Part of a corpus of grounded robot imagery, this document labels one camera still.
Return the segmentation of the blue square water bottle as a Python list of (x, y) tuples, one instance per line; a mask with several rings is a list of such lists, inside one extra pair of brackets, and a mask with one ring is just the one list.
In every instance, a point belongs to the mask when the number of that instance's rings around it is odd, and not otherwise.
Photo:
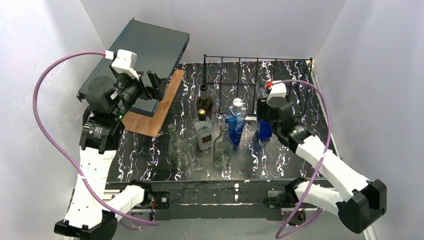
[(248, 105), (241, 98), (235, 98), (226, 108), (225, 123), (229, 126), (229, 138), (234, 146), (241, 141), (247, 113)]

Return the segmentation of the clear square liquor bottle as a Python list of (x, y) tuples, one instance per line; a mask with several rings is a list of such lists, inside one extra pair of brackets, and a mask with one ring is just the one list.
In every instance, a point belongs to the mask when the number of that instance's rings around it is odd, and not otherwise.
[(197, 118), (193, 121), (196, 142), (200, 150), (204, 151), (213, 145), (213, 123), (206, 113), (206, 110), (200, 108), (197, 111)]

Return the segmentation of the clear glass bottle green rim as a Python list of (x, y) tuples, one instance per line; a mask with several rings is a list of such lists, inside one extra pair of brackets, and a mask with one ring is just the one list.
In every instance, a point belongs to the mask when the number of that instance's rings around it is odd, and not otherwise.
[(217, 168), (224, 168), (229, 165), (233, 156), (234, 145), (229, 136), (229, 125), (220, 125), (220, 132), (213, 142), (213, 161)]

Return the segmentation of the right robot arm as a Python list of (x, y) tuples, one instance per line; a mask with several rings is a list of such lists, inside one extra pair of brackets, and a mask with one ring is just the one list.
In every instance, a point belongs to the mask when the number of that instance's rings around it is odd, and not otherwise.
[(258, 100), (258, 116), (268, 122), (273, 134), (285, 147), (310, 163), (335, 188), (330, 190), (298, 177), (280, 192), (269, 191), (264, 203), (271, 209), (295, 207), (304, 202), (324, 209), (359, 234), (387, 212), (387, 186), (379, 179), (369, 180), (353, 170), (306, 125), (294, 119), (285, 97)]

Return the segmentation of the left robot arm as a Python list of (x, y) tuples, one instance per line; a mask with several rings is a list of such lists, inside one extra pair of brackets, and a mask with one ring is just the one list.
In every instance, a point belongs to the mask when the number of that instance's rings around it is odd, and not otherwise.
[[(184, 70), (177, 69), (170, 80), (164, 100), (158, 105), (153, 117), (129, 112), (123, 124), (129, 132), (157, 137), (169, 112), (177, 90), (182, 82)], [(107, 177), (118, 143), (112, 150), (100, 153), (97, 148), (80, 150), (80, 162), (74, 193), (63, 220), (59, 220), (54, 231), (66, 240), (110, 240), (113, 238), (120, 213), (127, 214), (140, 204), (148, 194), (146, 186), (129, 185), (111, 200), (103, 200)]]

